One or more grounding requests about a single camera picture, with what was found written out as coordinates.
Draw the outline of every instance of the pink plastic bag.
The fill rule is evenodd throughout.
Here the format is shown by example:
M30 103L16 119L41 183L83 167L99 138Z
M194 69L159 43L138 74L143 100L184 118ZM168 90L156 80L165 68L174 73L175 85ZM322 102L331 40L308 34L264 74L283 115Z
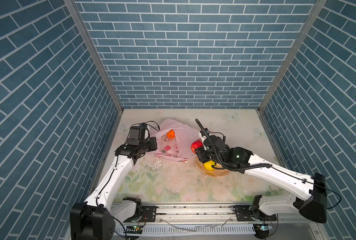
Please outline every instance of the pink plastic bag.
M156 137L158 149L147 154L163 155L164 158L177 162L196 156L191 151L191 144L199 139L197 130L173 119L163 121L160 129L160 131L150 129L150 137ZM166 135L171 129L175 132L173 139Z

